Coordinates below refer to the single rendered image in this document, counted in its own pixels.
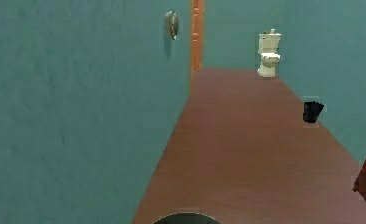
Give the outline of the dark round robot base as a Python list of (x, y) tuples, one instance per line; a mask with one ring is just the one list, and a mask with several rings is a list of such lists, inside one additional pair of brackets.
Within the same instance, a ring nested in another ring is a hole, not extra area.
[(221, 222), (201, 213), (180, 212), (164, 216), (152, 224), (221, 224)]

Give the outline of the white toilet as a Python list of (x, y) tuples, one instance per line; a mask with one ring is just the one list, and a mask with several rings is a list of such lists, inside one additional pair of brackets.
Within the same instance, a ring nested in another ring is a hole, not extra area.
[(260, 56), (260, 66), (258, 74), (260, 76), (271, 78), (276, 75), (276, 67), (281, 59), (278, 53), (280, 39), (281, 34), (277, 33), (274, 28), (259, 35), (258, 55)]

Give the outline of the black waste bin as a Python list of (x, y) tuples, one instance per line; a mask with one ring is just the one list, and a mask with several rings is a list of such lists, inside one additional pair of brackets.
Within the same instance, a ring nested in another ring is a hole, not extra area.
[(320, 102), (311, 101), (304, 103), (303, 121), (315, 123), (322, 112), (324, 105)]

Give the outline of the grey wall fixture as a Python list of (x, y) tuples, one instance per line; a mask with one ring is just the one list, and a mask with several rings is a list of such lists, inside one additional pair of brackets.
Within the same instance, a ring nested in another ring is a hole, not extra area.
[(179, 17), (178, 13), (170, 10), (164, 15), (166, 31), (172, 40), (176, 40), (179, 33)]

